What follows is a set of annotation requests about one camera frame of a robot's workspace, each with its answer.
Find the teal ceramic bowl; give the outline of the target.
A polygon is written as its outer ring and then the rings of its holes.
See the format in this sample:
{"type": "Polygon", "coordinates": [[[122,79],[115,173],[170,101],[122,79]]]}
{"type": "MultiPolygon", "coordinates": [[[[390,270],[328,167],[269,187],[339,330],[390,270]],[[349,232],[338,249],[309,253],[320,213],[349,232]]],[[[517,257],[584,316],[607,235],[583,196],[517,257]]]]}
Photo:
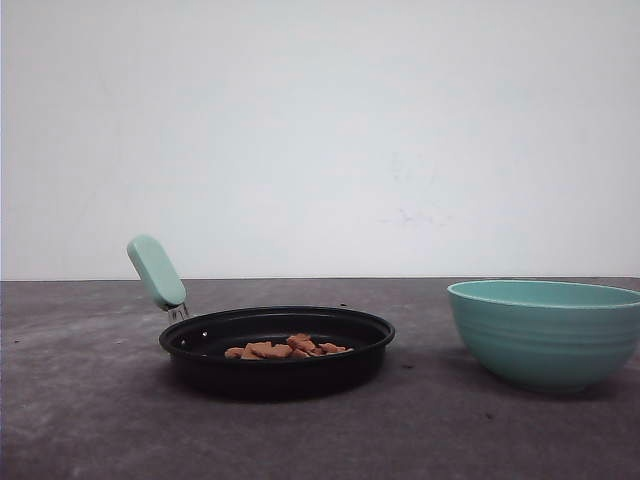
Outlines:
{"type": "Polygon", "coordinates": [[[458,334],[487,370],[521,388],[573,393],[620,370],[639,344],[639,294],[542,280],[447,288],[458,334]]]}

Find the black frying pan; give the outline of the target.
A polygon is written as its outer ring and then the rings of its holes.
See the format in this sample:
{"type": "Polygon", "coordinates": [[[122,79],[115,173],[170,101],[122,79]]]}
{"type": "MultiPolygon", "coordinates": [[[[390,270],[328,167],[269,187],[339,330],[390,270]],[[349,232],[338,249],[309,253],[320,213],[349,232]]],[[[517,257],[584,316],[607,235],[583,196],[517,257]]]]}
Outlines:
{"type": "Polygon", "coordinates": [[[250,400],[320,397],[360,386],[381,370],[395,337],[386,320],[364,312],[321,306],[252,307],[192,315],[187,291],[162,245],[149,235],[130,240],[126,252],[157,307],[169,317],[159,344],[179,381],[218,396],[250,400]],[[230,347],[284,343],[297,333],[316,343],[353,351],[286,360],[226,359],[230,347]]]}

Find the pile of brown beef cubes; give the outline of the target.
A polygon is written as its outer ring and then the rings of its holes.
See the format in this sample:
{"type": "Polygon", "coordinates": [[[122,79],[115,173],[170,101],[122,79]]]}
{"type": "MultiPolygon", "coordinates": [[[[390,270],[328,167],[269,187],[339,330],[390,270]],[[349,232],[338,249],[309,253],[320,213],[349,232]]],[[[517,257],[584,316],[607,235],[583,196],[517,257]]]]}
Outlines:
{"type": "Polygon", "coordinates": [[[353,348],[331,342],[316,343],[309,334],[297,333],[284,343],[272,341],[249,342],[243,347],[230,347],[224,352],[226,359],[241,360],[286,360],[323,357],[353,351],[353,348]]]}

